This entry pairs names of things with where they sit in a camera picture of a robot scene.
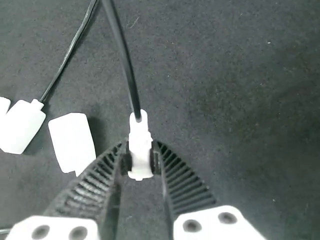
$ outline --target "white rectangular block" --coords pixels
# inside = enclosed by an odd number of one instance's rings
[[[69,113],[49,121],[56,159],[62,172],[80,175],[96,159],[94,141],[87,116]]]

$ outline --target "mounting hole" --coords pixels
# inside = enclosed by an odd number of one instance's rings
[[[235,224],[238,220],[235,215],[230,212],[222,212],[218,215],[218,219],[222,224]]]
[[[31,238],[34,240],[44,239],[50,231],[50,227],[48,225],[38,226],[31,235]]]
[[[197,233],[201,231],[201,229],[202,229],[201,224],[196,220],[190,219],[183,223],[183,230],[186,233]]]
[[[88,230],[84,226],[77,226],[71,230],[69,240],[84,240],[88,235]]]

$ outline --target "white cable connector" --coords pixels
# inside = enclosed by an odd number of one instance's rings
[[[137,122],[134,113],[130,115],[129,150],[132,157],[132,169],[128,176],[136,181],[153,177],[150,166],[152,137],[148,128],[148,114],[141,109],[141,122]]]
[[[0,122],[0,149],[9,154],[22,154],[39,131],[46,114],[44,104],[37,99],[32,102],[19,100]]]

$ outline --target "black wire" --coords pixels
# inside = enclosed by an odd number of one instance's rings
[[[1,228],[0,235],[9,234],[10,231],[11,231],[11,228]]]
[[[59,79],[59,77],[61,76],[61,73],[63,72],[63,70],[65,69],[65,66],[70,58],[71,53],[73,52],[77,42],[79,41],[82,33],[84,32],[84,30],[86,29],[88,22],[94,12],[96,3],[98,2],[98,0],[91,0],[89,7],[86,10],[84,19],[78,29],[78,31],[75,33],[72,42],[64,56],[63,62],[60,65],[57,73],[54,75],[53,79],[51,80],[50,84],[48,85],[48,87],[46,88],[46,90],[44,91],[44,93],[42,94],[42,96],[40,97],[40,102],[43,102],[46,97],[48,96],[48,94],[50,93],[50,91],[52,90],[53,86],[55,85],[55,83],[57,82],[57,80]]]
[[[134,112],[135,120],[141,122],[141,107],[138,89],[135,80],[135,74],[131,63],[131,58],[128,46],[125,40],[125,35],[121,27],[115,4],[112,0],[101,0],[106,16],[109,20],[116,44],[120,52],[120,60],[123,65],[124,74],[129,87],[129,98],[132,111]]]

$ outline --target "dark gray fabric surface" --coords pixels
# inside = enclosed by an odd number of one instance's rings
[[[0,96],[40,97],[88,5],[0,1]],[[116,6],[153,137],[268,240],[320,239],[320,2]],[[41,213],[75,177],[59,169],[50,119],[85,113],[97,154],[128,135],[126,84],[101,9],[43,111],[23,155],[0,152],[0,225]],[[167,239],[160,180],[125,184],[118,239]]]

